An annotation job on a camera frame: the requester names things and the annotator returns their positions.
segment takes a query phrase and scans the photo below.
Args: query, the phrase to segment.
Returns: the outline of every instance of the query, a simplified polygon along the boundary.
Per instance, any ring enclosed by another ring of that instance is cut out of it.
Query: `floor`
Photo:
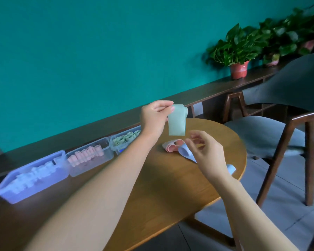
[[[272,222],[301,251],[307,250],[314,235],[314,205],[307,207],[303,204],[304,162],[301,156],[283,160],[262,208]],[[241,183],[253,199],[258,194],[267,169],[268,164],[262,159],[248,158]],[[231,236],[226,211],[221,200],[197,213],[196,218]],[[145,250],[225,251],[230,249],[181,222],[135,249],[135,251]]]

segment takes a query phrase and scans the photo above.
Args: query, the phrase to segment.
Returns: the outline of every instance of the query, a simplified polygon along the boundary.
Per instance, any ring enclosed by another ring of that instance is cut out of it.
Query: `flower pot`
[[[265,67],[276,66],[279,63],[280,54],[268,54],[263,57],[263,65]]]
[[[244,64],[235,63],[229,66],[230,75],[233,80],[246,77],[249,61]]]
[[[314,48],[314,39],[313,40],[309,40],[305,43],[302,43],[301,46],[300,46],[300,49],[301,48],[306,48],[308,49],[310,52],[312,52],[313,48]]]

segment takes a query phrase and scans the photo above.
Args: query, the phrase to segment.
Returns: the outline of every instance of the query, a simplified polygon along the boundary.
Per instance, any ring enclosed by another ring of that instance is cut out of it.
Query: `plastic container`
[[[38,179],[32,187],[26,188],[18,194],[15,194],[10,190],[4,191],[4,188],[9,183],[11,183],[16,178],[17,175],[21,173],[28,173],[31,171],[33,167],[39,167],[41,165],[44,165],[45,163],[52,161],[55,158],[56,159],[58,158],[56,160],[56,165],[59,165],[60,167],[57,168],[54,173],[42,179]],[[0,183],[0,196],[4,198],[6,201],[8,201],[9,203],[14,204],[65,179],[66,177],[68,177],[69,173],[63,166],[64,160],[65,160],[65,151],[59,151],[59,152],[55,152],[51,155],[48,155],[46,157],[43,157],[41,159],[38,159],[34,162],[31,162],[25,166],[21,166],[11,171],[9,174],[7,174],[4,180]]]
[[[97,145],[101,145],[102,151],[103,151],[103,155],[102,156],[94,156],[92,159],[87,160],[86,162],[82,162],[82,163],[77,163],[78,165],[76,166],[72,166],[72,164],[68,161],[68,158],[72,155],[75,155],[75,152],[78,151],[82,151],[84,149],[88,149],[88,147],[90,146],[97,146]],[[91,170],[92,168],[99,166],[109,160],[111,160],[114,157],[114,153],[109,145],[109,139],[107,137],[105,138],[101,138],[99,140],[96,140],[92,143],[89,143],[85,146],[82,146],[78,149],[75,149],[74,151],[71,151],[69,153],[66,154],[66,158],[64,161],[64,165],[65,167],[68,169],[69,174],[72,177],[75,177],[81,173],[84,173],[88,170]]]
[[[141,130],[141,125],[139,125],[139,126],[137,126],[137,127],[134,127],[134,128],[131,128],[131,129],[129,129],[129,130],[123,131],[123,132],[121,132],[121,133],[119,133],[119,134],[112,135],[112,136],[110,137],[110,146],[112,147],[112,150],[115,151],[117,155],[119,155],[121,152],[123,152],[123,150],[124,150],[125,148],[127,148],[128,145],[129,145],[131,142],[122,143],[122,144],[116,146],[116,145],[114,144],[114,142],[113,142],[113,139],[115,139],[115,138],[117,138],[117,137],[119,137],[119,136],[126,135],[126,134],[128,134],[128,132],[135,132],[135,131],[137,131],[137,130]]]

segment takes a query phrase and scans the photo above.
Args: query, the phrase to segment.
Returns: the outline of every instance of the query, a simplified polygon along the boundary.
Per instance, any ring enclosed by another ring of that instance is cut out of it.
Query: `gray seat cushion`
[[[285,124],[261,116],[247,116],[225,123],[245,143],[247,152],[260,158],[273,157]],[[305,132],[295,129],[285,156],[304,153]]]

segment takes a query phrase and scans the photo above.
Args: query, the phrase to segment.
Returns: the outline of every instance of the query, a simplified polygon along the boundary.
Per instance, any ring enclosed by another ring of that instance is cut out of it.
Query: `teal wall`
[[[200,56],[236,23],[314,0],[0,0],[0,148],[229,75]]]

